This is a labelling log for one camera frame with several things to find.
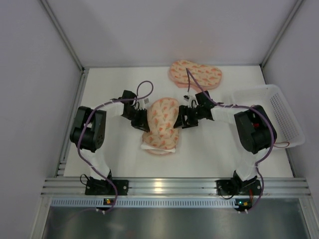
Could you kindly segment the pink mesh laundry bag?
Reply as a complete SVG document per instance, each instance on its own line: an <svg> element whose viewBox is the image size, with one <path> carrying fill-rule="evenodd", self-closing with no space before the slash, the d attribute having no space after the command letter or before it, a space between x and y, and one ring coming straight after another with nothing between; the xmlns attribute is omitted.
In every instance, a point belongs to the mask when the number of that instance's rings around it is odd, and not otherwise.
<svg viewBox="0 0 319 239"><path fill-rule="evenodd" d="M148 108L150 132L144 132L142 143L160 149L173 149L179 141L179 129L174 128L179 113L179 102L174 98L161 98Z"/></svg>

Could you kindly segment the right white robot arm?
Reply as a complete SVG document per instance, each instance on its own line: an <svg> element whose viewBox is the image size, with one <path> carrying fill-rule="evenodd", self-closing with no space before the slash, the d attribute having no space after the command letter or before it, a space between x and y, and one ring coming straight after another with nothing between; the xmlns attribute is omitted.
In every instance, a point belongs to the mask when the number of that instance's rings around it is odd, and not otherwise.
<svg viewBox="0 0 319 239"><path fill-rule="evenodd" d="M198 126L202 119L230 125L236 146L240 151L233 177L248 182L257 177L256 163L269 155L269 148L277 139L277 133L261 105L253 107L222 105L214 102L208 91L184 97L187 105L181 105L174 128Z"/></svg>

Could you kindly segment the white bra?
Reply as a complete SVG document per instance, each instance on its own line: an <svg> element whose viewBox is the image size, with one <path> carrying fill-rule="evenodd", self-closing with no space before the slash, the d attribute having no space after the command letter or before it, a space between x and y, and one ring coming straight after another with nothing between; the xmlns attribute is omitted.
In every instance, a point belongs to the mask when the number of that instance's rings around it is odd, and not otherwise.
<svg viewBox="0 0 319 239"><path fill-rule="evenodd" d="M153 146L150 146L149 144L146 144L145 142L142 143L141 149L149 151L153 154L166 154L166 153L175 153L175 148L173 149L160 149Z"/></svg>

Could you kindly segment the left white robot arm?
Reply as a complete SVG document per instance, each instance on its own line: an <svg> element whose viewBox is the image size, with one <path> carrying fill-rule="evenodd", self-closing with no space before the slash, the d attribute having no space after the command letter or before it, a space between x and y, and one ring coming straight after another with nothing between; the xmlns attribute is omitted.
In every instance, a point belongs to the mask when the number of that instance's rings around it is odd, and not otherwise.
<svg viewBox="0 0 319 239"><path fill-rule="evenodd" d="M89 166L90 179L112 183L111 169L107 166L100 151L105 140L107 117L124 117L131 126L150 132L144 97L125 90L118 99L111 99L94 109L80 106L70 132L70 141L77 147L80 158Z"/></svg>

